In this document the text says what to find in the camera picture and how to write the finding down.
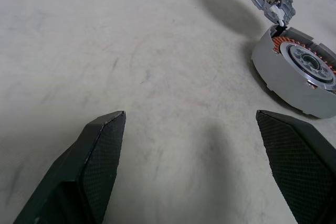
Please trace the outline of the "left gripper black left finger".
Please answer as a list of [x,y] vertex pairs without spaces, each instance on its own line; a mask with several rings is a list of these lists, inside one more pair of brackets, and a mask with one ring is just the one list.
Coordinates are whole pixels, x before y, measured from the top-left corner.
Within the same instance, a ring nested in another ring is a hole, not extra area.
[[13,224],[102,224],[117,176],[126,113],[88,123],[51,165]]

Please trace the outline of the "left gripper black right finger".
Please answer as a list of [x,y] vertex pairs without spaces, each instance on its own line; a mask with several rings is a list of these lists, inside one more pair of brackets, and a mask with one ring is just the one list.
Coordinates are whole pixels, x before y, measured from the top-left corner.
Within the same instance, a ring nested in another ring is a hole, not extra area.
[[266,110],[256,120],[272,175],[298,224],[336,224],[336,148],[310,123]]

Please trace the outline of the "grey round tape roll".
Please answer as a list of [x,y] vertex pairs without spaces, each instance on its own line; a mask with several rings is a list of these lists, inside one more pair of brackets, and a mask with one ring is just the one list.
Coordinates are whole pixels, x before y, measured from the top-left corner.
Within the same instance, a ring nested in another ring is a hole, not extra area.
[[271,26],[251,59],[269,90],[304,114],[336,116],[336,53],[293,28]]

